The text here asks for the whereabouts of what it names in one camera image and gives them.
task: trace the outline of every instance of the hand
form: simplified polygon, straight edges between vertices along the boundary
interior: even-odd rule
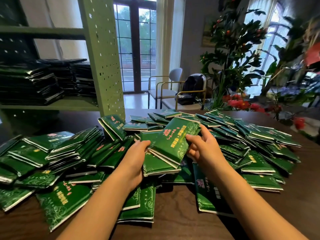
[[[208,171],[210,170],[209,168],[229,166],[217,140],[204,125],[200,124],[200,127],[202,137],[186,135],[186,139],[192,143],[187,151],[187,155],[195,159],[206,175],[207,173],[212,173]]]
[[[142,181],[142,165],[149,140],[135,142],[127,151],[115,172],[121,173],[122,179],[126,179],[130,192]]]

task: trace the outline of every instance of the door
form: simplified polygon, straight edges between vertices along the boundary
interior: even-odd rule
[[[148,90],[156,72],[156,0],[114,0],[122,89]],[[155,89],[156,79],[151,79]]]

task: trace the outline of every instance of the black bag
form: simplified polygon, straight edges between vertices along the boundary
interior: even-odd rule
[[[183,85],[182,91],[200,91],[203,90],[203,75],[199,76],[189,76],[186,79],[186,82]],[[196,96],[201,96],[201,93],[191,92],[191,93],[182,93],[178,96],[178,104],[180,105],[192,105],[197,103]]]

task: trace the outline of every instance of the wooden table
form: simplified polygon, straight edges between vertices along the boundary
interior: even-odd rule
[[[127,109],[129,115],[146,116],[155,110]],[[203,111],[186,111],[204,113]],[[260,192],[262,197],[287,221],[309,239],[320,239],[320,146],[294,133],[263,113],[226,112],[234,118],[246,122],[274,127],[293,135],[302,144],[295,149],[302,163],[294,170],[281,194]],[[63,122],[58,122],[46,132],[70,130],[78,132],[97,125],[99,114],[63,112]],[[0,213],[0,239],[55,239],[69,219],[53,233],[49,234],[44,212],[35,197],[31,197],[8,214]],[[210,213],[198,213],[193,188],[174,186],[173,191],[159,193],[155,200],[154,224],[117,225],[112,239],[246,239],[238,221],[228,217],[218,217]]]

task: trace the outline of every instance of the shelf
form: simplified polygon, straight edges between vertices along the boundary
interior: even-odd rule
[[[83,28],[33,28],[0,25],[0,35],[15,38],[85,40]]]
[[[0,109],[38,109],[38,110],[68,110],[68,111],[99,111],[96,99],[91,97],[64,97],[47,106],[38,105],[2,105]]]

